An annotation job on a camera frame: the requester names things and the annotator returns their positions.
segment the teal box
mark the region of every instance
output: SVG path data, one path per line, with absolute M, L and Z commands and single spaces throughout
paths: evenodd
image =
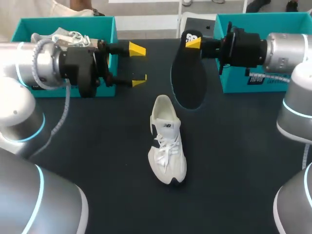
M 60 17 L 60 18 L 22 18 L 12 37 L 13 41 L 30 42 L 33 33 L 50 35 L 59 27 L 67 31 L 77 31 L 91 39 L 101 39 L 109 43 L 118 42 L 114 17 Z M 109 56 L 109 70 L 117 75 L 118 55 Z M 106 87 L 103 79 L 97 88 L 97 97 L 113 97 L 115 86 Z M 37 98 L 64 97 L 65 88 L 57 90 L 31 90 Z M 78 87 L 72 86 L 71 97 L 80 97 Z
M 269 33 L 312 34 L 312 18 L 308 13 L 220 14 L 215 21 L 215 39 L 225 37 L 229 22 L 244 28 L 245 32 L 258 33 L 261 39 L 266 39 Z M 251 68 L 251 72 L 265 74 L 262 66 Z M 224 93 L 279 92 L 286 91 L 288 86 L 269 78 L 265 78 L 262 84 L 260 81 L 258 85 L 248 85 L 250 77 L 245 76 L 245 68 L 242 67 L 225 66 L 220 79 Z

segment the black table surface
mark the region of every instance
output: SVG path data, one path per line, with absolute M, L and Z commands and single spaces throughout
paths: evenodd
M 273 199 L 301 170 L 304 145 L 282 136 L 276 117 L 284 93 L 223 94 L 214 60 L 204 104 L 179 106 L 170 69 L 179 41 L 134 40 L 147 57 L 120 58 L 118 74 L 148 81 L 112 98 L 73 98 L 66 123 L 31 161 L 77 184 L 89 202 L 87 234 L 276 234 Z M 149 162 L 150 115 L 168 95 L 181 119 L 186 183 L 162 185 Z M 39 99 L 57 123 L 63 98 Z

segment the coiled cable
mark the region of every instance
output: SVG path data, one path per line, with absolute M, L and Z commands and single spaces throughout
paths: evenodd
M 64 105 L 63 114 L 62 114 L 60 120 L 58 121 L 57 125 L 51 131 L 51 136 L 54 136 L 58 132 L 58 130 L 61 128 L 61 126 L 65 122 L 65 120 L 67 118 L 67 115 L 68 115 L 69 103 L 70 103 L 71 84 L 70 84 L 69 79 L 65 79 L 65 83 L 63 85 L 61 85 L 59 87 L 51 87 L 51 86 L 45 85 L 40 80 L 40 78 L 38 76 L 37 59 L 38 59 L 38 55 L 41 52 L 41 50 L 43 49 L 44 45 L 49 44 L 49 43 L 53 43 L 53 41 L 51 41 L 50 39 L 44 39 L 44 40 L 40 40 L 36 44 L 36 46 L 34 48 L 34 55 L 33 55 L 32 74 L 33 74 L 33 77 L 34 77 L 36 83 L 42 89 L 45 89 L 45 90 L 55 90 L 55 89 L 62 88 L 64 86 L 66 86 L 66 96 L 65 96 L 65 105 Z

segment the black insole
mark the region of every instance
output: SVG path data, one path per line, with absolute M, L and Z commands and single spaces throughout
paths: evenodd
M 188 41 L 202 37 L 196 30 L 187 30 L 171 67 L 171 83 L 179 104 L 187 109 L 197 109 L 203 102 L 207 91 L 207 78 L 201 62 L 200 50 L 185 48 Z

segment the white floor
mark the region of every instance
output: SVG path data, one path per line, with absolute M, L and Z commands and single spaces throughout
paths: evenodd
M 185 11 L 197 14 L 241 13 L 244 0 L 216 4 L 194 0 Z M 175 38 L 178 0 L 93 0 L 93 6 L 105 15 L 115 16 L 120 39 Z

